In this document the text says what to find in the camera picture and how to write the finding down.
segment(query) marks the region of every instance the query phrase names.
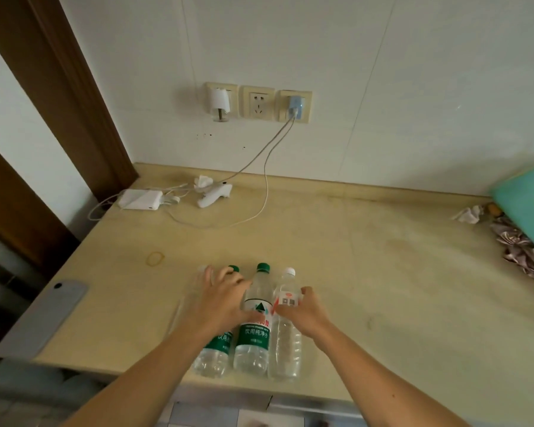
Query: forearm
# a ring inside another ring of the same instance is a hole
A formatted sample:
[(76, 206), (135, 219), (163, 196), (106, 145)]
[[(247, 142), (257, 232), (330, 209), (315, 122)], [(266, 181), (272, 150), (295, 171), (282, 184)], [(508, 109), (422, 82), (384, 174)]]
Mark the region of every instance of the forearm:
[(211, 337), (195, 323), (180, 325), (157, 348), (87, 402), (64, 427), (152, 427)]
[(466, 426), (442, 404), (394, 374), (334, 325), (316, 340), (372, 426)]

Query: hand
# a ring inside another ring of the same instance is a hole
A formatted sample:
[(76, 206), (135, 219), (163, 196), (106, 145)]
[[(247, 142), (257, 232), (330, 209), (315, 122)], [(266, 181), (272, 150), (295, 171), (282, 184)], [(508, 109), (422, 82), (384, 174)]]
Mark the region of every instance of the hand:
[(297, 330), (306, 337), (311, 337), (316, 344), (320, 334), (331, 324), (325, 308), (310, 286), (301, 287), (302, 301), (297, 307), (278, 305), (275, 312), (290, 319)]
[(200, 301), (191, 312), (199, 326), (216, 336), (231, 331), (242, 322), (263, 320), (263, 314), (258, 311), (243, 311), (240, 307), (251, 280), (244, 279), (240, 273), (235, 273), (233, 268), (226, 266), (212, 281), (212, 271), (211, 266), (206, 268)]

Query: wall outlet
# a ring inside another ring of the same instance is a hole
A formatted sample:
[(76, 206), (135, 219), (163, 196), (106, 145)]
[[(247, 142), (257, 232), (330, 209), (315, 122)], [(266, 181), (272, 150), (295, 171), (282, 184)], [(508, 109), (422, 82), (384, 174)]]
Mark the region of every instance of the wall outlet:
[(295, 90), (281, 90), (277, 96), (277, 113), (279, 121), (285, 123), (289, 119), (289, 99), (292, 95), (299, 95), (304, 99), (302, 115), (297, 118), (297, 123), (308, 123), (310, 121), (310, 108), (313, 103), (312, 91), (295, 91)]
[[(222, 88), (224, 90), (227, 90), (229, 93), (229, 117), (230, 118), (236, 118), (239, 117), (239, 95), (238, 95), (238, 85), (235, 84), (222, 84), (220, 82), (207, 82), (206, 83), (206, 89), (208, 91), (209, 96), (209, 90), (214, 88)], [(212, 108), (209, 107), (209, 99), (208, 101), (208, 113), (211, 113)]]
[(272, 121), (275, 112), (275, 89), (265, 87), (242, 87), (243, 117)]

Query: green bottle label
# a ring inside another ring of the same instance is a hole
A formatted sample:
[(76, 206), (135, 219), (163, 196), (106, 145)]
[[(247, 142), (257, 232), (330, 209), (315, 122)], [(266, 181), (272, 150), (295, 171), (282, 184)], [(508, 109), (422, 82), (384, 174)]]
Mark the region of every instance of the green bottle label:
[(250, 344), (269, 349), (269, 334), (271, 333), (271, 322), (273, 305), (264, 299), (247, 299), (244, 303), (244, 310), (257, 310), (265, 315), (261, 322), (247, 322), (241, 324), (237, 345)]
[(224, 353), (229, 353), (232, 338), (232, 332), (225, 332), (222, 335), (217, 335), (206, 345), (205, 349), (215, 349)]

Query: gray phone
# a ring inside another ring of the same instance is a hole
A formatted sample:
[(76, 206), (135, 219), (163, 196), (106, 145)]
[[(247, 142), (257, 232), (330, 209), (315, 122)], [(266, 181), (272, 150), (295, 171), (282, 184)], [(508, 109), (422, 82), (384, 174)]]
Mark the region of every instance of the gray phone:
[(0, 342), (1, 358), (32, 359), (44, 348), (87, 292), (77, 280), (48, 285)]

